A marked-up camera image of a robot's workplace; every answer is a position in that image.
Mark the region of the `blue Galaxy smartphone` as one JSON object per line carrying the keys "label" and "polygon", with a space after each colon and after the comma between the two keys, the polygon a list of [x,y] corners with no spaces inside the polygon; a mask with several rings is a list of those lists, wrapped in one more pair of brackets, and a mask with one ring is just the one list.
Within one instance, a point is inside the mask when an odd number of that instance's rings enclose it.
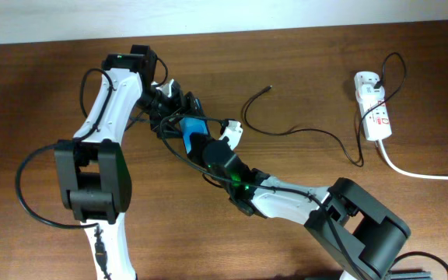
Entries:
{"label": "blue Galaxy smartphone", "polygon": [[179,125],[182,131],[182,139],[184,141],[186,153],[190,153],[192,150],[190,136],[193,133],[209,135],[208,125],[205,120],[192,117],[185,117],[181,119]]}

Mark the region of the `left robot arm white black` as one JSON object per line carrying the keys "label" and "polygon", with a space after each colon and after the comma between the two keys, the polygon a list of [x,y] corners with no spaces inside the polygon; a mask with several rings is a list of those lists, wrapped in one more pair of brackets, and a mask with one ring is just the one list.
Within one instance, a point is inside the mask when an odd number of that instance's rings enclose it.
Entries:
{"label": "left robot arm white black", "polygon": [[156,53],[134,45],[128,54],[102,61],[102,85],[81,128],[54,150],[64,207],[84,229],[98,279],[136,279],[125,233],[131,202],[131,176],[121,142],[131,111],[147,110],[151,129],[169,116],[198,112],[192,93],[174,80],[154,80]]}

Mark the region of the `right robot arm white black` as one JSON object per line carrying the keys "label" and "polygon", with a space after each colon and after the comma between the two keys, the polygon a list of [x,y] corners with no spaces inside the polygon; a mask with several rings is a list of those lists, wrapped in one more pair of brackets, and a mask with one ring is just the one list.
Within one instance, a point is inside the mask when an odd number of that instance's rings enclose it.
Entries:
{"label": "right robot arm white black", "polygon": [[342,267],[343,279],[382,279],[411,235],[408,225],[353,180],[330,187],[289,184],[251,169],[202,132],[183,136],[188,158],[214,176],[246,215],[298,223]]}

